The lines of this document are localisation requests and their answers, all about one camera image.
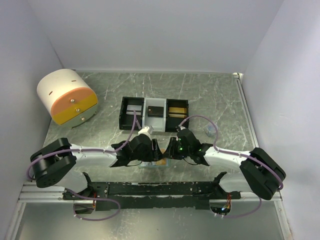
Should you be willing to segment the black left tray bin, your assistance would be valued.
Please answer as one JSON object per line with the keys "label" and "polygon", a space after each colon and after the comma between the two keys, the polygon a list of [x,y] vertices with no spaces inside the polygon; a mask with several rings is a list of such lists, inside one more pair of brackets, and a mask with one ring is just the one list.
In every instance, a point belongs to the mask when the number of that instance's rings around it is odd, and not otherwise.
{"label": "black left tray bin", "polygon": [[139,127],[143,126],[143,115],[144,115],[144,103],[143,97],[128,97],[122,98],[118,125],[120,130],[131,130],[134,122],[134,112],[138,124],[135,125],[134,129],[139,130]]}

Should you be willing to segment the black right tray bin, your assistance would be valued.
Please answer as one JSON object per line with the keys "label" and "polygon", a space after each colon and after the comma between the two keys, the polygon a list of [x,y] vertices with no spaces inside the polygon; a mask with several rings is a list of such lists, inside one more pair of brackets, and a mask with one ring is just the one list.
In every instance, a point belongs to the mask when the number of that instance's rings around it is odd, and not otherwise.
{"label": "black right tray bin", "polygon": [[178,125],[189,116],[189,102],[186,99],[166,99],[165,132],[174,133]]}

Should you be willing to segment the small clear plastic cup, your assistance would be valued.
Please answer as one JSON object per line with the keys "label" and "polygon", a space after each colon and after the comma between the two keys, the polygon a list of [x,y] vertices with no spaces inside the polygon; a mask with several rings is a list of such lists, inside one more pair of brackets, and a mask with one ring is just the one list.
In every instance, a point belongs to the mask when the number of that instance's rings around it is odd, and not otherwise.
{"label": "small clear plastic cup", "polygon": [[216,135],[216,129],[210,122],[204,127],[204,132],[208,137],[211,138]]}

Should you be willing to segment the silver cards in left bin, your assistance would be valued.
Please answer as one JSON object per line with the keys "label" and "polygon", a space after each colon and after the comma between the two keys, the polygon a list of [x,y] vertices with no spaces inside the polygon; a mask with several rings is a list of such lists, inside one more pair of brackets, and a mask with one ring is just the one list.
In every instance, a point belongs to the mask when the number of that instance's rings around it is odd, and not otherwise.
{"label": "silver cards in left bin", "polygon": [[126,114],[127,115],[134,115],[134,113],[140,116],[143,112],[143,107],[141,105],[132,105],[129,104],[126,107]]}

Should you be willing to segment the gold credit card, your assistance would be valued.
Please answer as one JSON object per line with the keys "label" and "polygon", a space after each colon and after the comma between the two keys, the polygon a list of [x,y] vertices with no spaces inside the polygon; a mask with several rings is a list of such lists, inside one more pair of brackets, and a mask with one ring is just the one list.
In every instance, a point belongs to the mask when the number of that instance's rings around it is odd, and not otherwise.
{"label": "gold credit card", "polygon": [[[164,154],[165,149],[164,148],[160,148],[160,151],[161,151],[162,154]],[[159,161],[156,161],[155,165],[157,167],[167,167],[168,166],[168,159],[163,157]]]}

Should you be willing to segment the gold cards in right bin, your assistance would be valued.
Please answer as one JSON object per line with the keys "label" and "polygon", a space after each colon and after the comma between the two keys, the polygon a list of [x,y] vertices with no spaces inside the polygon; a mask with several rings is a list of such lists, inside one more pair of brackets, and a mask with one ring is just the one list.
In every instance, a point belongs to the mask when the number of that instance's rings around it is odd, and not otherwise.
{"label": "gold cards in right bin", "polygon": [[184,107],[169,107],[168,116],[171,118],[186,118],[187,109]]}

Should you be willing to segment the aluminium right side rail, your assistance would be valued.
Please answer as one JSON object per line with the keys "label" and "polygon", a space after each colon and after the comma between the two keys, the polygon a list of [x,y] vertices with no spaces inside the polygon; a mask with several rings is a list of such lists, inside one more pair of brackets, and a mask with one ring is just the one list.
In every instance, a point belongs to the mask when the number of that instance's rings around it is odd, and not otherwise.
{"label": "aluminium right side rail", "polygon": [[252,144],[253,144],[254,147],[259,147],[258,139],[257,139],[256,133],[255,133],[255,129],[254,129],[254,126],[253,126],[253,122],[252,122],[252,119],[251,119],[251,116],[250,116],[248,104],[247,104],[245,93],[244,93],[243,86],[242,86],[243,74],[239,73],[239,72],[234,72],[232,75],[233,75],[233,78],[235,79],[235,82],[236,82],[236,85],[237,85],[237,88],[238,88],[238,92],[239,92],[239,95],[240,95],[241,104],[242,104],[242,108],[243,108],[243,111],[244,111],[245,119],[246,119],[246,122],[247,122],[247,125],[248,125],[249,135],[250,135]]}

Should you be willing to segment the black tray bin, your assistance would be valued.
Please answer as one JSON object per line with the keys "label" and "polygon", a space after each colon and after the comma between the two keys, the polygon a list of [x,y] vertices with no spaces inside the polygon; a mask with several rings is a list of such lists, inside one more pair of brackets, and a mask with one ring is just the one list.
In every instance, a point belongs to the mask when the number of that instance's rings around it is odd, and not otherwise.
{"label": "black tray bin", "polygon": [[134,112],[138,124],[135,125],[134,129],[139,130],[139,127],[143,126],[143,115],[144,115],[144,103],[143,97],[128,97],[122,98],[118,125],[120,130],[131,130],[134,122]]}
{"label": "black tray bin", "polygon": [[186,99],[166,99],[165,132],[174,133],[178,125],[189,116],[189,102]]}

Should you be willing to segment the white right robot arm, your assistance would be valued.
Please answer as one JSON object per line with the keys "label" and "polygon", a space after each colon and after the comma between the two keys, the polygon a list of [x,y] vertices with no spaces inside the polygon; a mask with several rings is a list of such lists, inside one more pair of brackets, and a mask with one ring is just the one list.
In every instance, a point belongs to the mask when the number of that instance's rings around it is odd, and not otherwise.
{"label": "white right robot arm", "polygon": [[201,143],[185,128],[172,137],[164,157],[174,160],[190,158],[198,165],[220,166],[237,173],[220,173],[212,193],[223,199],[231,192],[252,192],[263,200],[271,200],[284,187],[285,171],[259,147],[251,151],[235,151]]}

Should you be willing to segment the black cards in middle bin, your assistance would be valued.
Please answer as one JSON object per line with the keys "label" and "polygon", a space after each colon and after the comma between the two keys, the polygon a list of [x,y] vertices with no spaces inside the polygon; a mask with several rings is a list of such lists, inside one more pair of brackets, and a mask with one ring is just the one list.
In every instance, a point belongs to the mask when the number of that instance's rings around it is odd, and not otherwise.
{"label": "black cards in middle bin", "polygon": [[147,108],[148,117],[163,118],[164,107],[163,106],[148,106]]}

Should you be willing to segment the green card holder wallet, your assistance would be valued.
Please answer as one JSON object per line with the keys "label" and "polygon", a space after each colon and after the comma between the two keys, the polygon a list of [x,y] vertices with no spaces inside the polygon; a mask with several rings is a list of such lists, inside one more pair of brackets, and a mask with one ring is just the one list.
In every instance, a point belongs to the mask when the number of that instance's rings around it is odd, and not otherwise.
{"label": "green card holder wallet", "polygon": [[168,158],[163,158],[159,161],[151,161],[151,162],[142,162],[138,167],[140,169],[148,169],[148,168],[164,168],[170,166],[170,160]]}

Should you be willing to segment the white middle tray bin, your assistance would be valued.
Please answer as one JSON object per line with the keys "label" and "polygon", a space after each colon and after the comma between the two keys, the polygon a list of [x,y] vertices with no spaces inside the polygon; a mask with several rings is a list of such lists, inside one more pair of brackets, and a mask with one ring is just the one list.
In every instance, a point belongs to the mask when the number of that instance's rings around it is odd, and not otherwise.
{"label": "white middle tray bin", "polygon": [[155,132],[165,132],[167,100],[165,98],[144,98],[142,126],[152,127]]}

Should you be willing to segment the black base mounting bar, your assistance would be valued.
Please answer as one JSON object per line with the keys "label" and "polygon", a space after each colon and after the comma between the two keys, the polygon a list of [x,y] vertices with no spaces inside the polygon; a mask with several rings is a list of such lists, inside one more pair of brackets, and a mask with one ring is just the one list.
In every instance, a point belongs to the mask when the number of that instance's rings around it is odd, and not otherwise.
{"label": "black base mounting bar", "polygon": [[195,208],[208,210],[211,200],[238,200],[238,191],[225,192],[215,181],[179,182],[93,182],[80,195],[98,198],[97,211],[116,210],[115,200],[122,209]]}

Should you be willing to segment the round drawer cabinet white orange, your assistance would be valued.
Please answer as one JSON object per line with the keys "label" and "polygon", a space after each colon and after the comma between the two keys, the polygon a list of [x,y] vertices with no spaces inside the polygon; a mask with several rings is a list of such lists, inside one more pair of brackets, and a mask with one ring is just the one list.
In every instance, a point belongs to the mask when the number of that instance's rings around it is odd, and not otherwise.
{"label": "round drawer cabinet white orange", "polygon": [[36,92],[52,120],[74,128],[89,120],[98,110],[98,97],[71,69],[59,69],[43,77]]}

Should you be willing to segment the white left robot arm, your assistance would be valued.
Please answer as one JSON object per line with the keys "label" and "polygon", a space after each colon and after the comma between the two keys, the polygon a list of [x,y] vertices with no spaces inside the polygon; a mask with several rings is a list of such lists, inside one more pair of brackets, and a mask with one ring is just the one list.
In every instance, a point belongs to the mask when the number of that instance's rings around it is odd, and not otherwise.
{"label": "white left robot arm", "polygon": [[94,192],[90,177],[77,168],[98,166],[125,167],[132,161],[155,162],[163,153],[158,141],[142,133],[132,140],[114,143],[104,148],[84,147],[69,143],[63,137],[38,150],[30,157],[32,180],[38,188],[60,186],[70,189],[81,199],[89,199]]}

